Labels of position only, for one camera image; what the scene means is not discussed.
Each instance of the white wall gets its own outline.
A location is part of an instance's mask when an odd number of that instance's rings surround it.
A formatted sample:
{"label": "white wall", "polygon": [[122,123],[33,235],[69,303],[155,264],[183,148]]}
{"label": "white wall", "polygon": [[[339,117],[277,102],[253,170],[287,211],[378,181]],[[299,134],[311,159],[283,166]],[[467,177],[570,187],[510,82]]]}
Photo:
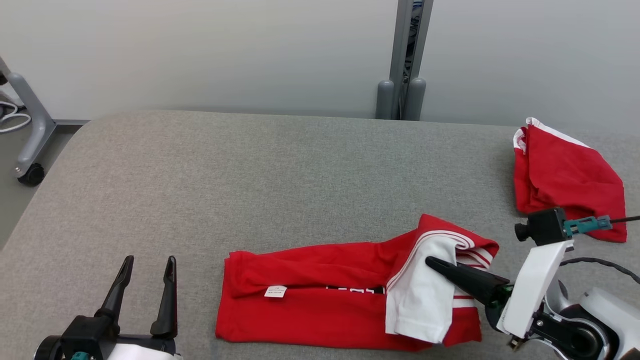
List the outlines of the white wall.
{"label": "white wall", "polygon": [[143,108],[373,117],[389,0],[4,0],[0,56],[54,119]]}
{"label": "white wall", "polygon": [[640,1],[435,0],[421,120],[640,124]]}

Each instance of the cable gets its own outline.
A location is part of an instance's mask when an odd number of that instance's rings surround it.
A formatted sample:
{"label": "cable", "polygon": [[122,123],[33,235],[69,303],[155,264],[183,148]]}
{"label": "cable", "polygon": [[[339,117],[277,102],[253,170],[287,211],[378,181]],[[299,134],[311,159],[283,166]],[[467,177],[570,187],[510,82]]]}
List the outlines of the cable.
{"label": "cable", "polygon": [[640,216],[638,217],[628,217],[628,218],[616,218],[610,221],[610,223],[615,224],[616,222],[628,222],[628,221],[636,221],[640,220]]}
{"label": "cable", "polygon": [[604,266],[610,266],[614,269],[616,269],[617,271],[629,275],[631,276],[631,278],[637,282],[638,284],[640,284],[640,277],[636,274],[634,274],[631,270],[623,268],[622,266],[612,263],[610,261],[607,260],[603,260],[603,259],[598,259],[598,258],[575,258],[575,259],[569,259],[569,260],[564,260],[562,263],[560,263],[560,266],[565,266],[567,264],[575,264],[575,263],[581,263],[581,262],[585,262],[585,263],[598,263]]}
{"label": "cable", "polygon": [[21,122],[20,124],[16,125],[16,126],[12,126],[12,127],[7,127],[6,129],[0,129],[0,134],[5,134],[5,133],[11,133],[12,131],[16,131],[16,130],[20,130],[23,127],[27,126],[30,122],[31,122],[31,117],[27,114],[23,114],[23,113],[19,113],[18,112],[18,106],[10,103],[10,102],[4,102],[4,101],[0,101],[0,106],[10,106],[13,108],[13,111],[10,112],[7,115],[4,115],[0,118],[0,126],[2,126],[2,124],[4,124],[7,120],[12,119],[14,117],[24,117],[26,118],[25,121]]}

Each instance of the teal connector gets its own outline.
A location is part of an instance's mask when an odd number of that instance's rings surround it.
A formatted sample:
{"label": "teal connector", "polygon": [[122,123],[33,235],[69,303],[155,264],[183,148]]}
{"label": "teal connector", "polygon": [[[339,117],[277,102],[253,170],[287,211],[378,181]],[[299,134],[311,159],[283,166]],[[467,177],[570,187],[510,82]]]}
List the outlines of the teal connector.
{"label": "teal connector", "polygon": [[584,234],[594,230],[609,230],[612,228],[611,218],[609,218],[608,215],[599,218],[587,217],[564,222],[564,230],[569,238],[575,234]]}
{"label": "teal connector", "polygon": [[71,360],[89,360],[91,359],[91,356],[89,356],[89,354],[87,354],[86,352],[82,352],[82,351],[78,351],[74,354],[74,356],[71,358]]}

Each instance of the gray table surface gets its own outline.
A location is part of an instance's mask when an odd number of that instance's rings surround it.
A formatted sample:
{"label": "gray table surface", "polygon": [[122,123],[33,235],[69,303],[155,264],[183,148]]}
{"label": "gray table surface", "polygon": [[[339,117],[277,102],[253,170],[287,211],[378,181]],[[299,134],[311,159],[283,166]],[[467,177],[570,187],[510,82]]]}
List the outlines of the gray table surface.
{"label": "gray table surface", "polygon": [[[384,241],[415,228],[421,213],[499,242],[493,271],[514,279],[531,248],[513,234],[523,219],[514,205],[514,132],[185,111],[93,121],[69,141],[0,252],[0,359],[28,359],[75,315],[92,315],[129,254],[136,261],[122,332],[148,332],[174,255],[177,341],[187,359],[552,359],[540,344],[512,353],[508,337],[486,324],[482,343],[420,354],[214,337],[230,251]],[[567,133],[603,154],[625,182],[628,213],[640,213],[640,138]],[[640,272],[639,235],[630,225],[626,244],[579,236],[572,256]],[[614,270],[578,264],[560,274],[574,299],[599,286],[640,307],[640,286]]]}

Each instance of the red fabric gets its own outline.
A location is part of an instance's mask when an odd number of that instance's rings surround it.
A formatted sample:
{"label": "red fabric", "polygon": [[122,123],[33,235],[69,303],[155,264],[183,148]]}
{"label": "red fabric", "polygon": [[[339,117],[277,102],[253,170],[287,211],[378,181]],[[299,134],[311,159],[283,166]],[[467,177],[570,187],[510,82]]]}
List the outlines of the red fabric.
{"label": "red fabric", "polygon": [[[534,125],[523,127],[526,151],[515,147],[516,206],[532,213],[562,207],[568,219],[609,215],[625,217],[622,180],[603,157],[589,147],[564,140]],[[592,231],[590,236],[627,242],[627,226]]]}
{"label": "red fabric", "polygon": [[[417,229],[383,243],[316,245],[262,255],[232,252],[225,260],[216,337],[233,342],[336,348],[428,348],[430,343],[385,334],[386,292],[359,293],[326,287],[386,286],[408,259],[417,238],[431,230],[468,236],[490,256],[498,251],[494,241],[422,215]],[[286,286],[284,297],[264,297],[272,285]],[[477,309],[454,309],[444,345],[472,340],[481,340]]]}

